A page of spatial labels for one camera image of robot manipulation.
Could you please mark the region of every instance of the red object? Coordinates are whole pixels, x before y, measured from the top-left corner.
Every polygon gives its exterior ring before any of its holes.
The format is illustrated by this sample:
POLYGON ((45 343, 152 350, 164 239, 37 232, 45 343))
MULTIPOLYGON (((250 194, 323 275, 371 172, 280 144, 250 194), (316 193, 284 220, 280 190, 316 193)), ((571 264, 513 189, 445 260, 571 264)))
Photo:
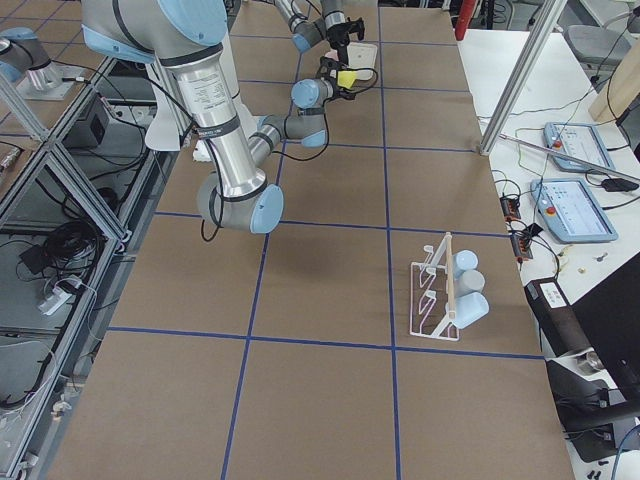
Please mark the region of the red object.
POLYGON ((467 33, 469 22, 473 17, 473 11, 476 8, 476 0, 464 0, 460 7, 460 15, 456 22, 456 40, 460 41, 464 39, 464 34, 467 33))

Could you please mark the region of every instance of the white table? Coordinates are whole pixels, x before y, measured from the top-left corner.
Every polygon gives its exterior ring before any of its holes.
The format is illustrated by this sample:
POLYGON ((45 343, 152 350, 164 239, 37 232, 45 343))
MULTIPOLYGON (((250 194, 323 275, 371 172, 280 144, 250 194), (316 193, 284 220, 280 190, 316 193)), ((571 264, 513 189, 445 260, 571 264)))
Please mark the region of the white table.
MULTIPOLYGON (((467 80, 479 117, 492 115, 527 35, 527 32, 469 30, 465 39, 459 42, 467 80)), ((526 82, 514 112, 561 107, 582 98, 589 91, 589 88, 590 83, 586 75, 562 36, 552 34, 526 82)), ((572 115, 572 122, 593 122, 588 108, 595 97, 595 92, 591 92, 583 101, 562 110, 510 116, 503 132, 514 136, 518 128, 542 128, 545 123, 550 121, 566 122, 572 115)), ((488 119, 480 118, 481 129, 486 127, 487 121, 488 119)), ((626 143, 614 124, 602 125, 598 127, 598 130, 605 145, 609 148, 626 143)), ((519 136, 539 145, 543 143, 541 130, 522 131, 519 136)), ((611 152, 611 157, 618 170, 640 177, 640 164, 631 149, 625 148, 611 152)), ((518 150, 515 143, 499 141, 491 152, 490 161, 492 168, 503 171, 507 178, 520 185, 523 192, 530 189, 529 184, 532 180, 539 178, 518 165, 518 150)), ((545 165, 545 154, 522 149, 522 164, 533 171, 542 172, 545 165)), ((582 174, 565 173, 558 170, 552 161, 547 162, 544 176, 545 178, 576 176, 583 178, 582 174)), ((495 179, 500 178, 502 175, 496 173, 495 179)), ((504 183, 497 185, 498 193, 502 192, 503 185, 504 183)), ((631 194, 607 193, 598 188, 593 191, 602 206, 617 205, 638 195, 637 192, 631 194)), ((515 188, 507 185, 506 192, 514 193, 515 188)), ((530 194, 523 195, 520 211, 527 224, 530 224, 534 218, 533 207, 534 199, 532 196, 530 194)), ((549 233, 543 232, 541 234, 556 253, 564 250, 558 282, 571 303, 582 297, 640 251, 640 243, 638 242, 640 222, 637 221, 639 213, 640 201, 607 212, 619 234, 619 239, 611 243, 567 247, 556 242, 549 233), (596 258, 605 252, 607 256, 602 261, 597 261, 596 258)), ((543 227, 545 226, 540 215, 536 216, 536 222, 543 227)), ((521 272, 523 285, 532 279, 552 276, 555 269, 553 257, 543 247, 534 245, 532 251, 534 259, 523 264, 521 272)), ((594 465, 582 462, 571 445, 568 448, 576 478, 585 478, 594 469, 594 465)), ((610 471, 605 468, 610 468, 611 465, 600 467, 596 464, 595 467, 597 467, 596 470, 603 470, 602 479, 610 478, 610 471)), ((627 453, 623 456, 617 480, 635 479, 637 475, 633 474, 638 471, 640 471, 640 452, 627 453)))

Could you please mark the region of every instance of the power strip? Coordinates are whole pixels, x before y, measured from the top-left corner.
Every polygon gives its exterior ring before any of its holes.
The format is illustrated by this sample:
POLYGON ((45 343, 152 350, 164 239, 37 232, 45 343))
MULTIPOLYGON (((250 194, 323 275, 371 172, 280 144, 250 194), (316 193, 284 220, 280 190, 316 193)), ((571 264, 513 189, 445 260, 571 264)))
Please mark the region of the power strip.
POLYGON ((531 252, 531 247, 527 246, 525 243, 525 239, 519 237, 515 233, 512 233, 509 236, 511 240, 511 247, 513 248, 513 254, 516 256, 518 263, 526 262, 527 260, 533 260, 533 253, 531 252))
POLYGON ((43 315, 53 315, 67 300, 75 295, 75 291, 82 285, 82 280, 75 275, 70 275, 63 280, 59 280, 53 287, 51 294, 47 296, 44 302, 38 305, 38 310, 40 310, 43 315))

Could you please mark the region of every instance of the white label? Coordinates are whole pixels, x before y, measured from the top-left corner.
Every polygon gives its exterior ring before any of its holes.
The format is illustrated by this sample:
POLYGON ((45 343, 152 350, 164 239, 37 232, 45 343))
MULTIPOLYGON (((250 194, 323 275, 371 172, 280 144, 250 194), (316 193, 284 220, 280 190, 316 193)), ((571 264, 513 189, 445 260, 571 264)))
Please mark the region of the white label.
POLYGON ((219 73, 199 79, 180 82, 180 91, 192 113, 202 114, 229 103, 224 79, 219 73))
POLYGON ((549 302, 549 306, 551 308, 567 306, 567 302, 562 298, 562 295, 555 283, 541 283, 540 290, 542 290, 542 294, 544 295, 544 298, 547 299, 547 302, 549 302))

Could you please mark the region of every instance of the yellow object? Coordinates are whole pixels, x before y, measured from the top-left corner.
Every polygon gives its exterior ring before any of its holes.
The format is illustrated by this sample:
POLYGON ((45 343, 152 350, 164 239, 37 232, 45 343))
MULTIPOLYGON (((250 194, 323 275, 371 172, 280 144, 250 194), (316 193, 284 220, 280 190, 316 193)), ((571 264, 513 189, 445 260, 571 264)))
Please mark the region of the yellow object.
POLYGON ((342 88, 351 88, 358 78, 358 72, 345 70, 338 72, 338 86, 342 88))

